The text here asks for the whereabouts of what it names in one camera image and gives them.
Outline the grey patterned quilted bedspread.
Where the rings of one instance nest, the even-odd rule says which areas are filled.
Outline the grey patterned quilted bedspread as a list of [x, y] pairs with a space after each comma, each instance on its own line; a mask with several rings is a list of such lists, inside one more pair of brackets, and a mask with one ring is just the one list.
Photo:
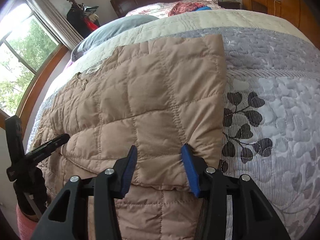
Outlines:
[[[231, 177], [249, 175], [290, 238], [301, 239], [309, 229], [319, 228], [319, 50], [290, 22], [226, 9], [158, 19], [72, 62], [50, 85], [43, 102], [74, 75], [96, 72], [117, 47], [212, 34], [221, 35], [226, 62], [221, 157], [214, 167]], [[35, 148], [31, 141], [37, 116], [29, 150]]]

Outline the red patterned cloth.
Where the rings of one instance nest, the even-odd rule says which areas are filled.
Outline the red patterned cloth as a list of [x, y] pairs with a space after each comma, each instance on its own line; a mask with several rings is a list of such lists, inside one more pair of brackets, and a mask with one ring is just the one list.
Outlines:
[[211, 10], [210, 7], [199, 2], [179, 2], [176, 3], [173, 8], [169, 11], [168, 16], [175, 16], [185, 12], [201, 11], [201, 10]]

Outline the beige curtain left window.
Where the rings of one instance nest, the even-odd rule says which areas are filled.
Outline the beige curtain left window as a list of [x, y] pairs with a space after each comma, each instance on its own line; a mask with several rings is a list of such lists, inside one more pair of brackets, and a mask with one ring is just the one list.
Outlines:
[[69, 50], [73, 50], [83, 40], [83, 37], [49, 0], [26, 0], [26, 2]]

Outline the dark nightstand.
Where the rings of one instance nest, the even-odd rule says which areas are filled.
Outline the dark nightstand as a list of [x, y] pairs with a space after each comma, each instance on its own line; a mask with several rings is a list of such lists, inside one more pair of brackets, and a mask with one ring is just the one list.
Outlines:
[[240, 9], [240, 4], [236, 0], [218, 0], [218, 5], [224, 9]]

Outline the large wooden frame window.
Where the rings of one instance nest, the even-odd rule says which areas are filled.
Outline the large wooden frame window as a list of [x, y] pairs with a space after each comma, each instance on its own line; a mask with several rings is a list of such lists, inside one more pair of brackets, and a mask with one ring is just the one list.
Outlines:
[[26, 129], [44, 85], [68, 51], [26, 1], [1, 20], [1, 128], [17, 115]]

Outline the wooden desk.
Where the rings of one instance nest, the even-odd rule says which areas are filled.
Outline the wooden desk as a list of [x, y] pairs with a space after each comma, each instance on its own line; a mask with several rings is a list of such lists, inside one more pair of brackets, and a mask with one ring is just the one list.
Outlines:
[[277, 17], [281, 15], [280, 0], [242, 0], [242, 8]]

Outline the coat rack with clothes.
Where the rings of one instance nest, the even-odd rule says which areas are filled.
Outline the coat rack with clothes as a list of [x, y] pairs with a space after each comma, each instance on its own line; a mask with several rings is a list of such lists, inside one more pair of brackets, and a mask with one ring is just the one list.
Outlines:
[[98, 6], [89, 7], [76, 0], [67, 0], [71, 8], [67, 12], [67, 21], [83, 37], [86, 38], [100, 27], [99, 16], [96, 14]]

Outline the wooden wardrobe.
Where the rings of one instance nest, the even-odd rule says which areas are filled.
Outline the wooden wardrobe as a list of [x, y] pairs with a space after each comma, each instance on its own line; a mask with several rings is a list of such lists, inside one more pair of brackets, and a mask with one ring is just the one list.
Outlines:
[[281, 0], [280, 17], [292, 23], [319, 49], [319, 20], [304, 0]]

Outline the beige quilted long coat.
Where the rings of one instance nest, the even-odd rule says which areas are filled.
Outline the beige quilted long coat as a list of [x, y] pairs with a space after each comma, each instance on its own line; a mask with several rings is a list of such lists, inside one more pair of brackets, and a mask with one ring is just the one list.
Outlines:
[[126, 197], [116, 201], [124, 239], [193, 239], [201, 201], [189, 191], [180, 150], [210, 166], [221, 157], [226, 62], [221, 35], [117, 47], [96, 72], [76, 74], [38, 112], [32, 147], [67, 133], [40, 163], [49, 199], [138, 150]]

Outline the grey pillow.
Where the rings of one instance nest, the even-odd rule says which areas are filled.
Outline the grey pillow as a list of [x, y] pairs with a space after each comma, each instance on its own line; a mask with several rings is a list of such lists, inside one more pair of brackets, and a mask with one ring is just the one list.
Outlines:
[[133, 15], [122, 17], [105, 25], [102, 25], [97, 30], [89, 34], [73, 49], [71, 53], [71, 61], [75, 62], [93, 48], [127, 30], [155, 20], [158, 20], [158, 18], [151, 15]]

